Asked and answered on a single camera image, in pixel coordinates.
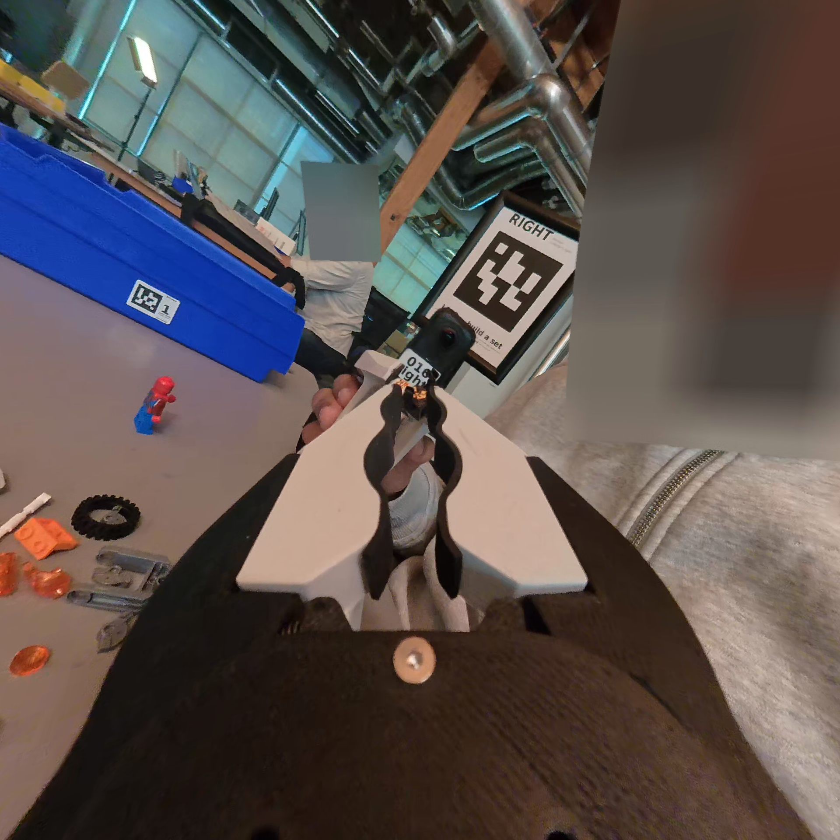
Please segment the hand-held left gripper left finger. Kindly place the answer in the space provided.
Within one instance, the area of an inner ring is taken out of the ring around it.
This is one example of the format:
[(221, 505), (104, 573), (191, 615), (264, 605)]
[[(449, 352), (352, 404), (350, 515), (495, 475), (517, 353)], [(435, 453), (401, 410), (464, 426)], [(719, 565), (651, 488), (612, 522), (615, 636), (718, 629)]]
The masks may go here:
[(302, 449), (237, 574), (241, 590), (332, 598), (360, 629), (365, 597), (391, 574), (382, 481), (402, 414), (401, 389), (382, 387)]

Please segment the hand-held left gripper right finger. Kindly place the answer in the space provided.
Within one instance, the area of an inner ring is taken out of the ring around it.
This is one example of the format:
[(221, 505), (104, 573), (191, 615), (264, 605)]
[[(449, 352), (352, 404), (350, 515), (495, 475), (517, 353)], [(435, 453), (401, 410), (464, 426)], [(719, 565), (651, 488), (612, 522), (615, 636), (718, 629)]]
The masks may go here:
[(444, 484), (431, 552), (449, 601), (582, 592), (587, 575), (523, 450), (452, 395), (427, 388), (434, 468)]

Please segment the black flame print minifigure torso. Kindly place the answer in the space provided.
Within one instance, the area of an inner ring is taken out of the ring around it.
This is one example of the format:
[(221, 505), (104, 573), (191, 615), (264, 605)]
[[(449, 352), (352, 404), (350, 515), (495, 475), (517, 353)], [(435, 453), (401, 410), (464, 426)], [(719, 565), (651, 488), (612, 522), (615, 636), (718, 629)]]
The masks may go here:
[(399, 379), (393, 383), (402, 398), (402, 414), (415, 421), (423, 421), (427, 414), (427, 386), (414, 385)]

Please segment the person's right forearm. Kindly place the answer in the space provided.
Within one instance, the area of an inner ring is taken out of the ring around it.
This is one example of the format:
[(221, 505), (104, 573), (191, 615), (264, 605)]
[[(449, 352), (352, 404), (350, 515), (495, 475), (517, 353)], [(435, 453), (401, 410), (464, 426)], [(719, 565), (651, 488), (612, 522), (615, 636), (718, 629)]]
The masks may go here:
[(418, 467), (402, 494), (389, 502), (393, 548), (408, 555), (423, 551), (434, 536), (443, 484), (431, 464)]

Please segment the person's right hand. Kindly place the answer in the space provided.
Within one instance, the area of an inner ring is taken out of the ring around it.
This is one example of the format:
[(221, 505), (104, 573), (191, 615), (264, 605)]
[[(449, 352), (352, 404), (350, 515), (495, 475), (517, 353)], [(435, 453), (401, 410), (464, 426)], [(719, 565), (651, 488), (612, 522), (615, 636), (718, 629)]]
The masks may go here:
[[(342, 412), (359, 391), (361, 384), (362, 380), (357, 374), (344, 373), (334, 379), (331, 387), (325, 387), (316, 392), (311, 400), (312, 417), (301, 430), (299, 447), (309, 444), (340, 419)], [(382, 481), (382, 488), (388, 501), (393, 501), (403, 494), (414, 473), (431, 462), (434, 449), (434, 441), (424, 436), (394, 465)]]

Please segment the red and blue minifigure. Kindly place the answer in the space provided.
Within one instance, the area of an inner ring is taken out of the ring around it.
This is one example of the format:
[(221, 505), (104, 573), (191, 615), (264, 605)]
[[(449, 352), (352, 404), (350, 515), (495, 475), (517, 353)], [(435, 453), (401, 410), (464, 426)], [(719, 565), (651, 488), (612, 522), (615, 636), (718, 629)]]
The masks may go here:
[(167, 375), (158, 377), (143, 399), (133, 419), (138, 434), (152, 435), (160, 425), (165, 408), (176, 401), (175, 382)]

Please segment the wooden beam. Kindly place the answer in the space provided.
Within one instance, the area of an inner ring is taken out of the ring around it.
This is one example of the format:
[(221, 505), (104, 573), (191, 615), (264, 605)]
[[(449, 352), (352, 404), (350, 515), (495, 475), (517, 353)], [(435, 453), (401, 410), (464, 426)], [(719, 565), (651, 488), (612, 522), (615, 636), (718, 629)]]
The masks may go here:
[(505, 66), (497, 48), (486, 42), (465, 71), (391, 189), (380, 212), (381, 252), (386, 252), (417, 199), (427, 188), (461, 130), (478, 109)]

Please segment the grey wrench shaped piece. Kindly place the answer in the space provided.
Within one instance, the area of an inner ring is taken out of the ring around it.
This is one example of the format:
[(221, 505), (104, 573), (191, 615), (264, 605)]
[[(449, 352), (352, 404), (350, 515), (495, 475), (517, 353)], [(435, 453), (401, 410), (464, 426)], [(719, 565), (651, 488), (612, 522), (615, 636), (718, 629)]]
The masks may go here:
[(97, 632), (96, 647), (100, 655), (118, 649), (139, 618), (138, 612), (123, 612), (115, 615)]

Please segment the grey technic beam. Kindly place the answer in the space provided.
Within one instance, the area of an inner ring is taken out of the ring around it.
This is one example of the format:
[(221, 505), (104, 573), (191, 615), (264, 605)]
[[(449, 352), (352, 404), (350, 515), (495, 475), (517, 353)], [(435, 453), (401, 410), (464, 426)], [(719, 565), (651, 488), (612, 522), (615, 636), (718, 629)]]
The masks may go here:
[(149, 599), (150, 597), (143, 593), (91, 589), (75, 589), (66, 595), (68, 603), (74, 606), (85, 606), (108, 613), (139, 613)]

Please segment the small black rubber tyre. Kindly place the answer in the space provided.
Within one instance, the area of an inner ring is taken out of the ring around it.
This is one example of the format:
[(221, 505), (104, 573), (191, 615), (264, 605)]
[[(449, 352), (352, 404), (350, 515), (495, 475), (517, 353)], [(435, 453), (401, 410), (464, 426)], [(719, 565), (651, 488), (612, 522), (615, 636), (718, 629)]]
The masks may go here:
[(73, 511), (70, 524), (80, 536), (111, 542), (125, 539), (140, 525), (141, 510), (131, 500), (98, 495), (82, 500)]

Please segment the black bag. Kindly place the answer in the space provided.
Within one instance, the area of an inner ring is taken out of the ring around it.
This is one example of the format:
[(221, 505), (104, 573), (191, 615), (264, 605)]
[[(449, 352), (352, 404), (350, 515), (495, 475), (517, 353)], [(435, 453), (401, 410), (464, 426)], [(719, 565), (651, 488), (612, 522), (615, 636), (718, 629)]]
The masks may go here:
[(307, 291), (303, 276), (280, 259), (272, 244), (262, 245), (256, 238), (259, 231), (239, 214), (233, 211), (221, 213), (209, 197), (199, 199), (194, 194), (185, 194), (181, 221), (189, 228), (194, 228), (195, 224), (204, 225), (224, 242), (265, 267), (271, 272), (270, 281), (294, 297), (296, 308), (300, 311), (305, 308)]

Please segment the orange slope brick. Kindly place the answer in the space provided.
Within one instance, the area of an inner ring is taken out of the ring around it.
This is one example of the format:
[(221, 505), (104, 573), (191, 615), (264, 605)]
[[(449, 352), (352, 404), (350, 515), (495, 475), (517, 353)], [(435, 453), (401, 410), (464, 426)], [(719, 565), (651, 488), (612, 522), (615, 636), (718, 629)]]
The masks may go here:
[(14, 531), (14, 536), (37, 561), (55, 552), (73, 550), (79, 545), (58, 521), (49, 518), (29, 518)]

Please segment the clear orange chunky piece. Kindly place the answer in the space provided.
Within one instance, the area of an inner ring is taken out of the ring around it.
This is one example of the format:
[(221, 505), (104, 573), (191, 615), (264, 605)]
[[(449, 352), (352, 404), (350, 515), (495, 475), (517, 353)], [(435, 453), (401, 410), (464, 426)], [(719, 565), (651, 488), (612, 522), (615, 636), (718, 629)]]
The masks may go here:
[(57, 600), (67, 596), (72, 589), (71, 576), (61, 568), (43, 570), (26, 562), (22, 569), (26, 582), (38, 596)]

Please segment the light panel on stand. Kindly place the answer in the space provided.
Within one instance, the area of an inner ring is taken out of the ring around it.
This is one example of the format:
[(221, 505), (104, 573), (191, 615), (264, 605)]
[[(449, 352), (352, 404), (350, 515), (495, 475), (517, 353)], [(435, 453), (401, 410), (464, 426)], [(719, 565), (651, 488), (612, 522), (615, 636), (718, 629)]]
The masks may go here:
[(128, 151), (131, 139), (143, 115), (143, 111), (151, 98), (152, 92), (156, 90), (159, 84), (159, 77), (154, 63), (154, 55), (151, 46), (144, 39), (136, 35), (129, 36), (128, 43), (133, 66), (140, 75), (141, 83), (145, 87), (145, 93), (140, 100), (137, 112), (133, 116), (128, 134), (121, 142), (117, 162), (121, 162)]

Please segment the yellow boxes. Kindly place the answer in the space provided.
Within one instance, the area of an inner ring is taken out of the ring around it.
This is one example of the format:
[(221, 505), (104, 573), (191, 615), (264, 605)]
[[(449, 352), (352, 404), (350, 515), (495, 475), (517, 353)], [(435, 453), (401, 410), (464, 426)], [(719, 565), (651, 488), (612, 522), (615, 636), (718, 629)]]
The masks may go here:
[(52, 91), (5, 61), (1, 61), (1, 82), (2, 86), (5, 85), (7, 88), (15, 89), (18, 92), (25, 92), (32, 99), (38, 100), (50, 110), (62, 116), (67, 113), (66, 104)]

